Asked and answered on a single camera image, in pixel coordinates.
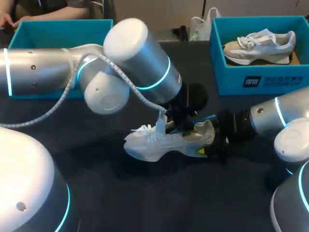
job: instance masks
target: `person's hand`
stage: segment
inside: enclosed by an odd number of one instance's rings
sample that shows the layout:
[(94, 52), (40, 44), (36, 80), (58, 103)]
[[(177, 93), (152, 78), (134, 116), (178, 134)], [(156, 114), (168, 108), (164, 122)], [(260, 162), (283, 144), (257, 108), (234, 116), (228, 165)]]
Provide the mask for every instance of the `person's hand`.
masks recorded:
[(16, 30), (22, 21), (31, 21), (32, 19), (33, 18), (31, 16), (24, 16), (21, 19), (19, 19), (16, 23), (14, 23), (12, 26)]
[(14, 24), (11, 16), (8, 13), (0, 13), (0, 27), (8, 30)]

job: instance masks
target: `person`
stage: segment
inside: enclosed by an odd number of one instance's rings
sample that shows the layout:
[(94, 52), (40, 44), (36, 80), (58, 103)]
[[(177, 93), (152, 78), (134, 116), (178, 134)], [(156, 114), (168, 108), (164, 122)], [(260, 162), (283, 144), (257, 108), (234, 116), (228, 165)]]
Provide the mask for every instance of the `person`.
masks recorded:
[[(14, 5), (16, 22), (11, 14)], [(0, 27), (16, 29), (31, 20), (87, 19), (89, 9), (90, 0), (0, 0)]]

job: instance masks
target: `screw hole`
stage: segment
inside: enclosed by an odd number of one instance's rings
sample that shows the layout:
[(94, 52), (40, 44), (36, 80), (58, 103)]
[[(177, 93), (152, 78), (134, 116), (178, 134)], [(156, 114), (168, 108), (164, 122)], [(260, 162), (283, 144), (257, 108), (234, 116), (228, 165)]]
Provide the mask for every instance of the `screw hole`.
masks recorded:
[(25, 205), (23, 202), (17, 203), (17, 204), (16, 204), (16, 208), (17, 208), (19, 211), (23, 211), (23, 212), (26, 211), (26, 205)]

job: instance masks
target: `white spiral cable wrap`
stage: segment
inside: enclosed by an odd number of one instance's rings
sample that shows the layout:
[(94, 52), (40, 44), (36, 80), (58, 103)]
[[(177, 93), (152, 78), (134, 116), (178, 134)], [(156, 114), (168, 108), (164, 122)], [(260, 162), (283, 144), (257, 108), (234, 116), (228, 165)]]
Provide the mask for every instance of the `white spiral cable wrap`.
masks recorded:
[(38, 123), (44, 119), (46, 119), (48, 116), (50, 116), (60, 105), (61, 103), (65, 100), (68, 92), (71, 89), (71, 85), (72, 83), (75, 81), (75, 76), (76, 76), (76, 72), (78, 71), (81, 63), (83, 62), (83, 60), (90, 55), (96, 56), (99, 59), (103, 60), (104, 62), (106, 62), (108, 65), (111, 66), (112, 69), (115, 70), (115, 72), (129, 85), (129, 87), (132, 89), (132, 91), (138, 96), (138, 98), (146, 105), (148, 105), (151, 108), (154, 108), (156, 110), (159, 110), (163, 113), (166, 113), (166, 109), (160, 105), (154, 104), (151, 101), (148, 101), (141, 93), (140, 91), (135, 87), (135, 85), (130, 81), (130, 79), (127, 77), (127, 75), (124, 74), (124, 72), (117, 66), (115, 65), (113, 62), (111, 62), (109, 59), (107, 59), (104, 55), (100, 54), (99, 52), (89, 52), (86, 53), (84, 55), (82, 55), (82, 57), (79, 59), (78, 63), (75, 66), (75, 69), (73, 69), (73, 62), (72, 59), (70, 57), (70, 53), (67, 49), (63, 48), (63, 50), (68, 54), (69, 57), (69, 64), (70, 64), (70, 68), (71, 68), (71, 77), (67, 83), (67, 86), (65, 87), (60, 99), (56, 102), (56, 104), (49, 110), (47, 111), (45, 114), (43, 114), (42, 116), (30, 120), (28, 122), (24, 122), (24, 123), (17, 123), (17, 124), (6, 124), (6, 123), (0, 123), (0, 127), (4, 127), (4, 128), (21, 128), (21, 127), (27, 127), (30, 125), (33, 125), (35, 123)]
[(125, 75), (125, 73), (117, 66), (115, 65), (113, 62), (111, 62), (109, 59), (107, 59), (106, 56), (102, 55), (99, 52), (89, 52), (86, 53), (84, 55), (82, 55), (82, 57), (79, 59), (76, 67), (75, 67), (75, 72), (78, 71), (78, 68), (80, 66), (80, 64), (83, 62), (83, 60), (87, 57), (87, 56), (95, 56), (101, 60), (103, 60), (105, 63), (107, 63), (112, 69), (114, 69), (114, 71), (123, 79), (124, 82), (126, 82), (129, 87), (131, 88), (131, 90), (138, 96), (138, 98), (146, 105), (148, 105), (149, 107), (159, 110), (162, 113), (166, 113), (166, 109), (160, 105), (154, 104), (151, 101), (147, 100), (141, 93), (140, 91), (135, 87), (135, 85), (131, 82), (131, 80), (127, 77), (127, 75)]

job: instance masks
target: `shoebox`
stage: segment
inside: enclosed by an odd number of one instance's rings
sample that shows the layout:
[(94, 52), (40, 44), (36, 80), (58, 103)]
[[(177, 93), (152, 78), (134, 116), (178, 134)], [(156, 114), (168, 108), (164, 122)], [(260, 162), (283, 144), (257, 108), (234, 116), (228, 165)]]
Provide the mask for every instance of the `shoebox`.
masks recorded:
[[(24, 21), (17, 28), (9, 49), (71, 48), (84, 44), (103, 45), (112, 20)], [(14, 99), (59, 99), (63, 90), (40, 95), (13, 96)], [(84, 98), (78, 87), (68, 99)]]
[[(294, 31), (296, 46), (288, 65), (227, 63), (222, 46), (264, 29), (275, 34)], [(285, 94), (309, 85), (309, 24), (302, 16), (215, 18), (211, 28), (211, 60), (220, 95)]]

